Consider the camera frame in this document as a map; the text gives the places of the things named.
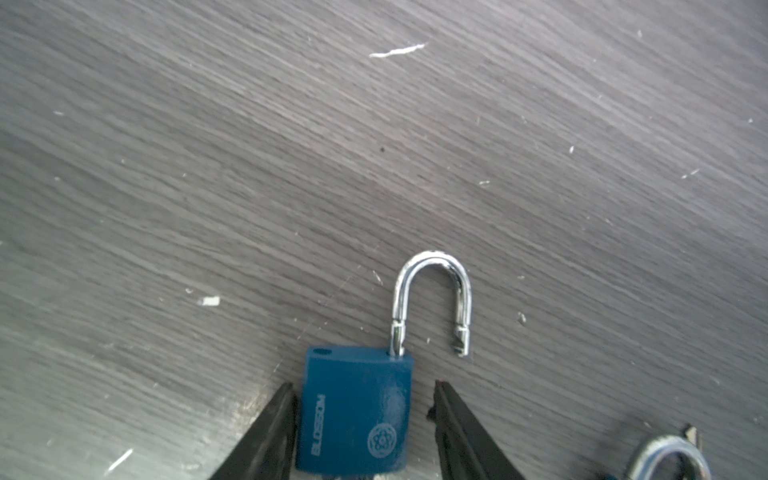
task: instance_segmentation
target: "silver shackle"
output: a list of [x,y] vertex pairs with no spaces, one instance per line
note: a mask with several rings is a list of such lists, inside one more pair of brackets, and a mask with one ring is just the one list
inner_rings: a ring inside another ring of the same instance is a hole
[[651,480],[662,460],[670,455],[680,455],[693,477],[687,480],[712,480],[707,460],[693,443],[678,435],[662,435],[646,442],[630,461],[626,480]]
[[469,323],[472,321],[472,287],[469,275],[458,260],[447,253],[429,250],[415,255],[400,270],[392,300],[392,332],[389,337],[389,355],[402,356],[406,349],[406,320],[408,319],[408,295],[413,278],[423,268],[438,265],[448,271],[456,285],[456,324],[454,327],[454,351],[458,356],[469,354]]

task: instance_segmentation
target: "blue padlock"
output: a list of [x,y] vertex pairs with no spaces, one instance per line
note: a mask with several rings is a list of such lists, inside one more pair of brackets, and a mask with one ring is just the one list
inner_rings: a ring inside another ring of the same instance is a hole
[[389,351],[311,346],[306,353],[296,467],[325,476],[376,475],[406,466],[413,357],[406,353],[408,295],[424,267],[444,267],[456,285],[454,350],[469,353],[472,288],[456,258],[427,251],[400,270],[392,301]]

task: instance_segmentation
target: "second padlock shackle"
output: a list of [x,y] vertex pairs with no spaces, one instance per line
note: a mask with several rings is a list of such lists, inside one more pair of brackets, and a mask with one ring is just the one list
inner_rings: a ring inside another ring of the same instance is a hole
[[678,435],[662,435],[645,442],[634,454],[624,474],[626,480],[651,480],[662,460],[680,455],[693,468],[688,480],[712,480],[707,460],[693,443]]
[[456,321],[454,326],[454,351],[458,356],[469,354],[469,323],[472,321],[472,287],[469,275],[458,260],[445,252],[429,250],[416,254],[400,270],[392,299],[392,332],[389,337],[389,355],[402,356],[406,349],[406,320],[408,319],[408,295],[413,278],[423,268],[437,265],[446,269],[456,285]]

